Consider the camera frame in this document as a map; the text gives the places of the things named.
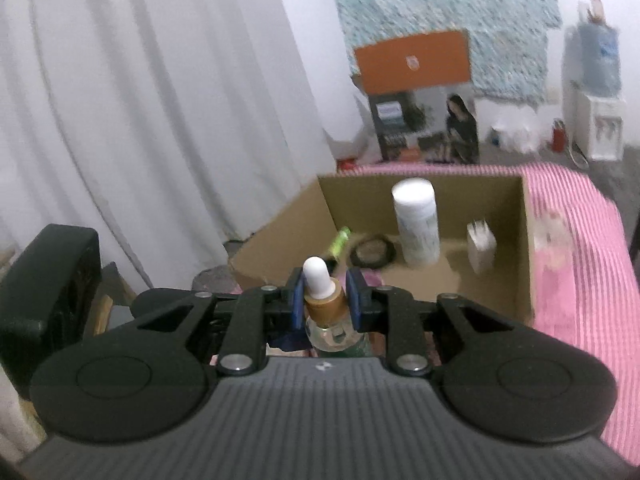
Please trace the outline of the teal patterned cloth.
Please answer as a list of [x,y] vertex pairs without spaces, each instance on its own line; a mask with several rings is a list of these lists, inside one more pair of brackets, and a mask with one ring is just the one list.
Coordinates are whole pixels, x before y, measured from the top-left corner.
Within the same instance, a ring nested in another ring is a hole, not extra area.
[[479,96],[539,105],[558,0],[335,0],[352,72],[358,48],[396,37],[464,30]]

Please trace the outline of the red white checkered tablecloth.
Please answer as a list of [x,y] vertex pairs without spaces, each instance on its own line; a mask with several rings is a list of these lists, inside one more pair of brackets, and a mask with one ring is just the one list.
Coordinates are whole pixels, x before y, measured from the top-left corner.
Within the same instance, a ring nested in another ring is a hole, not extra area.
[[622,217],[612,200],[577,171],[551,162],[514,167],[400,164],[360,166],[341,177],[393,174],[523,176],[536,214],[560,212],[574,240],[577,347],[613,373],[618,400],[604,440],[634,466],[639,463],[639,286],[627,254]]

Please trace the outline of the white power adapter plug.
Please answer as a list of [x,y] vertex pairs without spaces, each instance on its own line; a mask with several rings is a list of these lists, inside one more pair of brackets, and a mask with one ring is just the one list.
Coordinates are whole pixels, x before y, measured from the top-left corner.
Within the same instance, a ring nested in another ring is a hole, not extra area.
[[495,264],[497,241],[486,220],[478,220],[466,226],[468,257],[476,274],[490,271]]

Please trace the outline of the orange product box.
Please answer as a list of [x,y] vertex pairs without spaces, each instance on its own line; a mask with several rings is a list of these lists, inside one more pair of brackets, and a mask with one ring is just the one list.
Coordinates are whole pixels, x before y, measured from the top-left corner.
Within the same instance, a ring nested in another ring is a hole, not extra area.
[[429,32],[355,50],[383,162],[475,165],[475,117],[468,34]]

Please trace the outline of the red small bottle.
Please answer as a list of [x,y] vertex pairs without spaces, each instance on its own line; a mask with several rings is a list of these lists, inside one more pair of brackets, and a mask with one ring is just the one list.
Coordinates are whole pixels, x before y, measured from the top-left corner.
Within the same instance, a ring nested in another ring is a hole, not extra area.
[[562,119],[556,118],[552,126],[551,149],[555,153],[563,153],[566,149],[566,128]]

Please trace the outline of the blue water jug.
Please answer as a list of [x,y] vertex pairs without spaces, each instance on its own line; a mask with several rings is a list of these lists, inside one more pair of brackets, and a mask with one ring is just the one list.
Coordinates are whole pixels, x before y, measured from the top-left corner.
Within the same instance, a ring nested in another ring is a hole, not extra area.
[[599,98],[617,98],[620,79],[620,34],[614,27],[578,23],[567,29],[564,76],[579,89]]

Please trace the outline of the tape roll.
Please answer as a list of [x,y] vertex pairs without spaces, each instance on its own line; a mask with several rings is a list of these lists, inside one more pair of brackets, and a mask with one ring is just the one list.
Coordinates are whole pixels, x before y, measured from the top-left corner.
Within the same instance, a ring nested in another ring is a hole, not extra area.
[[395,261],[395,244],[385,235],[367,236],[360,240],[349,254],[352,266],[380,270]]

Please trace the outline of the white water dispenser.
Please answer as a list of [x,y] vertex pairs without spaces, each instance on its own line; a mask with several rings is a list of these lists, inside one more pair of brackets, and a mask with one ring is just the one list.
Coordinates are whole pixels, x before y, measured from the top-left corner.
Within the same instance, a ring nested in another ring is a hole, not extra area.
[[572,144],[588,162],[619,162],[624,154],[626,102],[593,96],[577,81],[570,82]]

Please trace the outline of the brown cardboard box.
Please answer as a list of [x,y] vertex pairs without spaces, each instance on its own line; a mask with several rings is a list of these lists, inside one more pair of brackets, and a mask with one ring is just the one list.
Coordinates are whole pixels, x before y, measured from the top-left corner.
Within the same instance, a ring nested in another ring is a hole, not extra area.
[[310,256],[322,256],[341,228],[356,244],[367,236],[398,239],[393,186],[429,180],[435,189],[440,257],[412,268],[402,255],[376,271],[384,285],[420,300],[443,292],[469,298],[508,318],[533,314],[533,271],[526,180],[491,166],[383,165],[312,181],[230,260],[242,288],[282,285]]

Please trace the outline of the clear dropper bottle amber collar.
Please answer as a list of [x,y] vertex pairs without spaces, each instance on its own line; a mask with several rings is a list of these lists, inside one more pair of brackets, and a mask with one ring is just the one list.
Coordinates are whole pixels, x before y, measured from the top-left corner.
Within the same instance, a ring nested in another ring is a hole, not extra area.
[[303,264],[306,334],[322,358],[372,356],[369,337],[352,325],[348,301],[340,281],[332,278],[320,257]]

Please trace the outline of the white curtain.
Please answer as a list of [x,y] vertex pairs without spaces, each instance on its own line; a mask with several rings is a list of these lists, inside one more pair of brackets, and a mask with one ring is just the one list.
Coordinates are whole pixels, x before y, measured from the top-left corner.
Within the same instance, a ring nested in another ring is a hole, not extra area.
[[334,0],[1,0],[1,240],[135,289],[227,258],[363,132]]

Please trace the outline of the white pill bottle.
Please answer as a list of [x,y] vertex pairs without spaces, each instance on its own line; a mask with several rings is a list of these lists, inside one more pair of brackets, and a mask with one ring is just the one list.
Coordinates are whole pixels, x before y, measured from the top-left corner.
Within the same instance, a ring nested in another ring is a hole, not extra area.
[[392,188],[399,240],[408,266],[430,266],[440,256],[434,186],[421,178],[405,179]]

